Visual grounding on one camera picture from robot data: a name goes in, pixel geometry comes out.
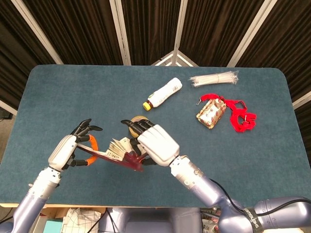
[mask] plastic bottle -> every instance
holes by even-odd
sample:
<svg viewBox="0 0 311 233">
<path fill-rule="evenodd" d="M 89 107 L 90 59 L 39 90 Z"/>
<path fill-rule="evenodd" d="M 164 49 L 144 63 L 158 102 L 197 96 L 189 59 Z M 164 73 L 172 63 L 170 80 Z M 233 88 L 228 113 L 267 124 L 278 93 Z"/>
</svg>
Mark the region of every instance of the plastic bottle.
<svg viewBox="0 0 311 233">
<path fill-rule="evenodd" d="M 147 111 L 152 108 L 156 108 L 161 103 L 163 103 L 169 96 L 179 91 L 182 86 L 183 85 L 178 78 L 173 78 L 164 87 L 152 93 L 148 97 L 148 100 L 142 104 L 142 106 Z"/>
</svg>

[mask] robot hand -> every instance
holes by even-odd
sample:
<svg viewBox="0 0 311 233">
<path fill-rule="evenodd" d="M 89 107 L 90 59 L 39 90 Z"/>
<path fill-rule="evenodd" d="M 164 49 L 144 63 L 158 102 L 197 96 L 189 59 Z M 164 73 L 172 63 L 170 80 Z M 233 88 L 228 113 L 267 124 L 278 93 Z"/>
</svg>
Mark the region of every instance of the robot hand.
<svg viewBox="0 0 311 233">
<path fill-rule="evenodd" d="M 90 141 L 92 148 L 98 150 L 96 139 L 92 135 L 87 135 L 89 131 L 102 131 L 103 129 L 89 125 L 92 119 L 82 121 L 70 135 L 65 136 L 57 145 L 49 157 L 49 166 L 58 171 L 63 171 L 69 166 L 88 166 L 95 162 L 96 156 L 91 156 L 87 160 L 74 160 L 74 150 L 80 142 Z"/>
<path fill-rule="evenodd" d="M 179 155 L 179 145 L 161 126 L 144 119 L 139 122 L 122 120 L 121 123 L 131 127 L 139 135 L 134 140 L 142 145 L 158 165 L 169 166 Z"/>
</svg>

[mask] cloth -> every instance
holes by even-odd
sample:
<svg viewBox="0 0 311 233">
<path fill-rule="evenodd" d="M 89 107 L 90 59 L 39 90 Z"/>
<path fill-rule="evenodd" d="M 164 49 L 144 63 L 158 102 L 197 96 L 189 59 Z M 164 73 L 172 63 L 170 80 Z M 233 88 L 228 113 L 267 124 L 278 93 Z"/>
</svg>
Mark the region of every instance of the cloth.
<svg viewBox="0 0 311 233">
<path fill-rule="evenodd" d="M 239 82 L 192 87 L 189 77 L 239 70 Z M 183 84 L 159 107 L 145 111 L 148 96 L 174 77 Z M 195 118 L 205 93 L 243 100 L 257 114 L 256 127 L 236 133 L 231 111 L 213 130 Z M 311 198 L 311 170 L 295 118 L 287 82 L 275 68 L 136 67 L 44 65 L 29 76 L 0 165 L 0 203 L 20 202 L 59 141 L 82 120 L 102 127 L 92 132 L 99 150 L 112 138 L 130 137 L 123 119 L 145 116 L 161 125 L 206 176 L 219 182 L 244 206 L 284 196 Z M 76 159 L 89 154 L 76 150 Z M 69 167 L 50 204 L 203 207 L 171 175 L 169 167 L 144 172 L 98 159 Z"/>
<path fill-rule="evenodd" d="M 100 217 L 101 213 L 97 211 L 70 208 L 64 217 L 61 233 L 87 233 Z M 90 233 L 97 232 L 98 223 Z"/>
</svg>

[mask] black cable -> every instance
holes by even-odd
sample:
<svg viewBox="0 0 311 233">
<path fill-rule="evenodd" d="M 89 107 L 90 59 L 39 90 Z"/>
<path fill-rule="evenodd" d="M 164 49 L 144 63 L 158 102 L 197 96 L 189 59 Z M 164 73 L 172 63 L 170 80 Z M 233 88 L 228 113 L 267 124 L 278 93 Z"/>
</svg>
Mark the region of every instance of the black cable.
<svg viewBox="0 0 311 233">
<path fill-rule="evenodd" d="M 214 180 L 212 180 L 212 179 L 210 179 L 210 180 L 213 181 L 215 184 L 217 184 L 217 185 L 223 190 L 223 192 L 225 193 L 225 195 L 226 195 L 227 198 L 229 199 L 229 201 L 230 201 L 230 203 L 232 204 L 232 206 L 233 206 L 237 211 L 239 211 L 241 214 L 245 215 L 244 211 L 243 211 L 242 209 L 240 209 L 238 206 L 236 206 L 236 205 L 233 203 L 232 199 L 230 198 L 229 194 L 225 191 L 225 189 L 224 189 L 218 182 L 216 182 L 216 181 L 214 181 Z M 311 200 L 306 200 L 306 199 L 295 199 L 295 200 L 288 201 L 288 202 L 286 202 L 286 203 L 284 203 L 284 204 L 282 204 L 282 205 L 280 205 L 280 206 L 278 206 L 278 207 L 276 207 L 276 208 L 274 208 L 273 210 L 270 210 L 270 211 L 268 211 L 268 212 L 265 212 L 265 213 L 262 213 L 262 214 L 257 214 L 257 216 L 262 217 L 262 216 L 266 216 L 266 215 L 272 214 L 272 213 L 274 213 L 274 212 L 276 212 L 276 211 L 278 211 L 278 210 L 280 210 L 280 209 L 282 209 L 282 208 L 284 208 L 284 207 L 286 207 L 286 206 L 288 206 L 288 205 L 290 205 L 290 204 L 296 203 L 296 202 L 305 202 L 305 203 L 308 203 L 308 204 L 311 205 Z"/>
<path fill-rule="evenodd" d="M 108 215 L 109 215 L 109 217 L 110 217 L 110 220 L 111 220 L 111 224 L 112 224 L 112 228 L 113 228 L 113 232 L 114 233 L 116 233 L 116 229 L 115 229 L 115 222 L 113 221 L 113 219 L 112 219 L 112 217 L 111 217 L 111 215 L 110 215 L 110 212 L 107 210 L 107 213 L 108 213 Z"/>
<path fill-rule="evenodd" d="M 7 215 L 4 216 L 4 217 L 0 220 L 0 222 L 1 222 L 2 220 L 4 220 L 6 217 L 8 217 L 12 210 L 13 210 L 13 208 L 10 209 L 10 211 L 7 213 Z"/>
<path fill-rule="evenodd" d="M 2 220 L 2 221 L 0 221 L 0 224 L 4 223 L 4 222 L 6 222 L 6 221 L 8 221 L 8 220 L 10 220 L 10 219 L 12 219 L 12 218 L 13 218 L 13 216 L 8 217 L 8 218 L 6 218 L 5 220 Z"/>
<path fill-rule="evenodd" d="M 87 233 L 90 233 L 90 232 L 92 231 L 92 229 L 96 226 L 96 224 L 104 217 L 104 215 L 106 214 L 107 211 L 108 211 L 108 210 L 107 210 L 107 208 L 106 208 L 106 210 L 105 210 L 105 212 L 103 213 L 103 215 L 95 222 L 95 224 L 88 230 Z"/>
</svg>

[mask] small wrapped package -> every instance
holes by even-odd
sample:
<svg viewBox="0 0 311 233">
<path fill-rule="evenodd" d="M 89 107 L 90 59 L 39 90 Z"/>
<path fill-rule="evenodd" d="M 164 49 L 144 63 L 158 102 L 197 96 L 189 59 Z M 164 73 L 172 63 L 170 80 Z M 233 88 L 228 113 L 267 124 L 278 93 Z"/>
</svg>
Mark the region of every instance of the small wrapped package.
<svg viewBox="0 0 311 233">
<path fill-rule="evenodd" d="M 226 104 L 222 100 L 210 99 L 203 109 L 196 115 L 196 118 L 206 127 L 212 129 L 224 114 L 225 109 Z"/>
</svg>

